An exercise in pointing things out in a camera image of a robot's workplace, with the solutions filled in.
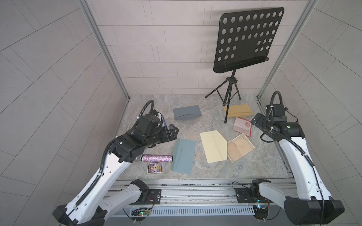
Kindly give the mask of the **white and pink letter paper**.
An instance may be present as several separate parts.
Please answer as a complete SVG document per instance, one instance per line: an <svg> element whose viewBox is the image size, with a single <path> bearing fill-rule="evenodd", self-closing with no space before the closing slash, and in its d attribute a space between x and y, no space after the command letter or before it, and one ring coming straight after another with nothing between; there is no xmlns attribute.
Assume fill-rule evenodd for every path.
<svg viewBox="0 0 362 226"><path fill-rule="evenodd" d="M235 123L233 125L234 131L236 131L240 134L244 134L247 137L251 137L252 128L253 128L253 125L251 124L250 121L240 118L240 117L237 117L235 119Z"/></svg>

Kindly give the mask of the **tan kraft envelope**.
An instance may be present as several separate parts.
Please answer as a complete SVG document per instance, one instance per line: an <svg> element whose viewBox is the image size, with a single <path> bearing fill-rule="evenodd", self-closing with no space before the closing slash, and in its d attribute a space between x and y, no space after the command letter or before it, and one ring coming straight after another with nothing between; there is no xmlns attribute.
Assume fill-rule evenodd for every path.
<svg viewBox="0 0 362 226"><path fill-rule="evenodd" d="M248 104L230 105L227 117L248 117L253 115L254 114Z"/></svg>

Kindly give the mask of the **teal blue envelope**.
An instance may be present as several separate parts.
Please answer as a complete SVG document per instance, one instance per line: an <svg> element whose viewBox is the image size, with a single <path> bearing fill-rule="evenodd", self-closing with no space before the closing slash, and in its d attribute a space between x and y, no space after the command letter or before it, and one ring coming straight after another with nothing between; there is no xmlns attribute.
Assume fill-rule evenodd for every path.
<svg viewBox="0 0 362 226"><path fill-rule="evenodd" d="M196 141L177 139L173 149L172 171L191 175Z"/></svg>

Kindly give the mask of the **dark grey envelope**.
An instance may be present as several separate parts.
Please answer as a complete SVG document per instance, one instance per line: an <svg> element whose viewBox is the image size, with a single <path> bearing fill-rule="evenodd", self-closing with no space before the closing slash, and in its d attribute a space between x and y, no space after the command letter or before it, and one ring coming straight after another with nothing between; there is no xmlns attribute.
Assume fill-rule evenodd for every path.
<svg viewBox="0 0 362 226"><path fill-rule="evenodd" d="M174 108L173 114L175 120L189 120L202 116L198 105Z"/></svg>

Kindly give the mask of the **cream yellow envelope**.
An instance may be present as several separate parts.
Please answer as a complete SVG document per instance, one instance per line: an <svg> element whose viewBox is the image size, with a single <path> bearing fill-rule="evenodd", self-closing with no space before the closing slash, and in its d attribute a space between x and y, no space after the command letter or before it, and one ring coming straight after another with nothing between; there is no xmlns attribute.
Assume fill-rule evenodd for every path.
<svg viewBox="0 0 362 226"><path fill-rule="evenodd" d="M218 131L200 133L207 163L227 160L227 140Z"/></svg>

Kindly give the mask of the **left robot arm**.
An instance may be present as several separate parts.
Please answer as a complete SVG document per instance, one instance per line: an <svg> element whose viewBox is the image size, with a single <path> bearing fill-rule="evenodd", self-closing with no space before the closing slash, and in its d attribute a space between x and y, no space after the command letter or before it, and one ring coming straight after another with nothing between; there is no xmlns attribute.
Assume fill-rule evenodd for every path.
<svg viewBox="0 0 362 226"><path fill-rule="evenodd" d="M56 221L61 226L102 226L123 207L137 201L144 202L149 187L139 179L116 195L109 198L105 195L147 148L177 139L178 128L173 124L164 126L163 123L164 117L154 109L154 101L148 101L133 127L107 144L99 170L82 191L67 205L60 205L54 210Z"/></svg>

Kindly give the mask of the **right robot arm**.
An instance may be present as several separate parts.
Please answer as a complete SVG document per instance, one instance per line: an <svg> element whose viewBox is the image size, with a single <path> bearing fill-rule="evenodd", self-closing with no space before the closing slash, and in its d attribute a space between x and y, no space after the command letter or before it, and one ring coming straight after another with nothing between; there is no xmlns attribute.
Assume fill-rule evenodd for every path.
<svg viewBox="0 0 362 226"><path fill-rule="evenodd" d="M345 212L323 183L308 151L304 132L298 122L288 122L279 91L272 94L266 114L258 113L252 124L279 143L297 186L297 197L279 189L271 181L255 179L250 186L253 197L264 197L281 207L294 225L325 225Z"/></svg>

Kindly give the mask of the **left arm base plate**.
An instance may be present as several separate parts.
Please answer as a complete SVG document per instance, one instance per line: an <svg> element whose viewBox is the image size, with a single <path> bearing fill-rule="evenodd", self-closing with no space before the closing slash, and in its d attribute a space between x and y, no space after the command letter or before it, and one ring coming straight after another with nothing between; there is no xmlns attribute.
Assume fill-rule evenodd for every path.
<svg viewBox="0 0 362 226"><path fill-rule="evenodd" d="M149 189L147 193L142 192L140 198L138 199L140 204L160 204L161 200L161 189Z"/></svg>

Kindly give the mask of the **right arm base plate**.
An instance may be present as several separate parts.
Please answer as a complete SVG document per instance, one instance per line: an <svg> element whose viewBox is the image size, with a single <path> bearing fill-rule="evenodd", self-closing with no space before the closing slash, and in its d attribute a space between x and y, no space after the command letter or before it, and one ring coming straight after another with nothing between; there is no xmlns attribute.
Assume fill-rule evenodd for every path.
<svg viewBox="0 0 362 226"><path fill-rule="evenodd" d="M236 188L235 192L238 203L268 203L267 198L253 194L250 188Z"/></svg>

